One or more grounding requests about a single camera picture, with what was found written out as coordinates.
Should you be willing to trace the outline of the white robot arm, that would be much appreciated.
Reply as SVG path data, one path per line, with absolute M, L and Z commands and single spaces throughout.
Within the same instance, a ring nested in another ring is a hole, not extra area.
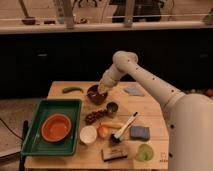
M 98 92 L 110 91 L 129 74 L 169 119 L 168 171 L 213 171 L 213 100 L 202 94 L 185 94 L 137 62 L 135 53 L 117 51 L 99 82 Z

